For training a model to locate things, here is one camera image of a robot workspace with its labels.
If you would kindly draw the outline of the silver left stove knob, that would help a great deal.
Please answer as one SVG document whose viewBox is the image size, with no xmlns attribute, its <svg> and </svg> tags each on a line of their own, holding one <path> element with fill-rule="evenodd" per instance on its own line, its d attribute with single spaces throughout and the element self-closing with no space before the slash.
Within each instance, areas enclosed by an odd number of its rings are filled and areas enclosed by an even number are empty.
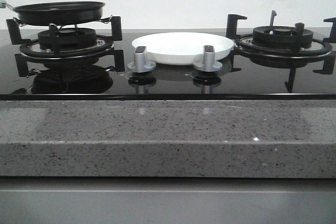
<svg viewBox="0 0 336 224">
<path fill-rule="evenodd" d="M 156 68 L 156 63 L 146 56 L 146 46 L 136 47 L 133 58 L 134 61 L 128 64 L 128 69 L 135 73 L 145 73 Z"/>
</svg>

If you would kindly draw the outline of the black left gas burner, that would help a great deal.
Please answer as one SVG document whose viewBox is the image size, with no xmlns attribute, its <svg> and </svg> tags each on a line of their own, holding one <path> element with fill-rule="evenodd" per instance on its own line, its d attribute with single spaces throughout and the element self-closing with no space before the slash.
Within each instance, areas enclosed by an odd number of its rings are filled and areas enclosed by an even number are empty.
<svg viewBox="0 0 336 224">
<path fill-rule="evenodd" d="M 90 28 L 63 28 L 58 34 L 61 50 L 79 50 L 97 44 L 96 31 Z M 50 31 L 38 33 L 40 49 L 53 49 Z"/>
</svg>

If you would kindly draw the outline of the black gas burner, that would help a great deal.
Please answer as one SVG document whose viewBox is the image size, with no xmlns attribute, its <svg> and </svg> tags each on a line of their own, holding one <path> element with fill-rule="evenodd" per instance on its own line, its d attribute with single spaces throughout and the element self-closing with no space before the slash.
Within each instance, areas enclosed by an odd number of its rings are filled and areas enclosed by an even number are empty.
<svg viewBox="0 0 336 224">
<path fill-rule="evenodd" d="M 61 50 L 79 50 L 97 44 L 96 31 L 90 28 L 63 28 L 58 34 Z M 50 31 L 38 33 L 40 49 L 53 49 Z"/>
<path fill-rule="evenodd" d="M 253 45 L 279 50 L 309 48 L 313 41 L 313 32 L 304 29 L 298 45 L 298 28 L 289 26 L 260 26 L 253 29 L 252 35 Z"/>
</svg>

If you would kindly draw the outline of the white round plate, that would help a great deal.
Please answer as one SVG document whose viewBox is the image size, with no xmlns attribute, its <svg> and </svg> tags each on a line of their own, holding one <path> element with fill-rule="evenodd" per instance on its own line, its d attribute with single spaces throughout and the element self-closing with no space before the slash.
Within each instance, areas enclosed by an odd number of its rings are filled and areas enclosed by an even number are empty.
<svg viewBox="0 0 336 224">
<path fill-rule="evenodd" d="M 213 46 L 215 60 L 220 61 L 233 49 L 234 42 L 226 37 L 207 33 L 171 32 L 136 38 L 134 48 L 145 46 L 147 58 L 164 65 L 188 66 L 203 59 L 204 46 Z"/>
</svg>

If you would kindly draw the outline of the silver right stove knob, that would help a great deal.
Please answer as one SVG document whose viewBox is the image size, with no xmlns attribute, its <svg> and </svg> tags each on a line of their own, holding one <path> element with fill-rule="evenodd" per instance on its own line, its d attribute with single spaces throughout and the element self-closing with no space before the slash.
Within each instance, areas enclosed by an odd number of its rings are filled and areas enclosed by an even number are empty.
<svg viewBox="0 0 336 224">
<path fill-rule="evenodd" d="M 193 67 L 202 72 L 217 72 L 222 69 L 223 65 L 215 60 L 214 47 L 205 45 L 203 47 L 203 59 L 195 61 Z"/>
</svg>

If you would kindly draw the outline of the black right gas burner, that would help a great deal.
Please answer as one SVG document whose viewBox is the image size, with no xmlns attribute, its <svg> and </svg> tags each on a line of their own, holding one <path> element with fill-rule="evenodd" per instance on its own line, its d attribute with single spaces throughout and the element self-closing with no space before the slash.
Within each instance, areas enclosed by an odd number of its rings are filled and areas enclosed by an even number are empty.
<svg viewBox="0 0 336 224">
<path fill-rule="evenodd" d="M 313 32 L 304 29 L 298 45 L 298 28 L 289 26 L 260 26 L 253 29 L 252 35 L 253 45 L 279 50 L 309 48 L 313 41 Z"/>
</svg>

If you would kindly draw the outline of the black frying pan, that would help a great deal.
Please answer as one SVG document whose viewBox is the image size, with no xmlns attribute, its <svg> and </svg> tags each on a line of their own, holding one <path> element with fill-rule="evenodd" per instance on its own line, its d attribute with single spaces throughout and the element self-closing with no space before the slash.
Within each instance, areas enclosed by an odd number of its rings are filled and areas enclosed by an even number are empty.
<svg viewBox="0 0 336 224">
<path fill-rule="evenodd" d="M 104 2 L 75 1 L 13 7 L 7 1 L 1 0 L 1 8 L 9 8 L 18 15 L 22 23 L 33 26 L 64 26 L 97 21 L 102 16 L 104 6 Z"/>
</svg>

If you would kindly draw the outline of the black glass gas hob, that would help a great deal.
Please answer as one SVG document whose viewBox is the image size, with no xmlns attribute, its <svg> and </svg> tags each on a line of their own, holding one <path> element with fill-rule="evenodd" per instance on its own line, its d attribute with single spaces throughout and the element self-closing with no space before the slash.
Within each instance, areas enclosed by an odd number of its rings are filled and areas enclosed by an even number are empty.
<svg viewBox="0 0 336 224">
<path fill-rule="evenodd" d="M 278 61 L 233 51 L 221 71 L 157 65 L 149 73 L 127 69 L 132 41 L 147 30 L 126 30 L 114 51 L 86 66 L 53 70 L 25 60 L 1 31 L 1 100 L 333 100 L 335 53 L 316 62 Z"/>
</svg>

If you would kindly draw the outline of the silver stove knob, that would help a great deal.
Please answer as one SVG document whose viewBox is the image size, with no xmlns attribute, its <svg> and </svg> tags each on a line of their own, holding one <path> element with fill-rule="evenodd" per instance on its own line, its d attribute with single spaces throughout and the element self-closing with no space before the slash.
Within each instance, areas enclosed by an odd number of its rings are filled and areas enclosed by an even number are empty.
<svg viewBox="0 0 336 224">
<path fill-rule="evenodd" d="M 193 67 L 202 72 L 217 72 L 222 69 L 223 65 L 215 60 L 214 47 L 205 45 L 203 47 L 203 59 L 195 61 Z"/>
<path fill-rule="evenodd" d="M 128 69 L 135 73 L 145 73 L 156 68 L 156 63 L 146 56 L 146 46 L 136 47 L 133 58 L 134 61 L 128 64 Z"/>
</svg>

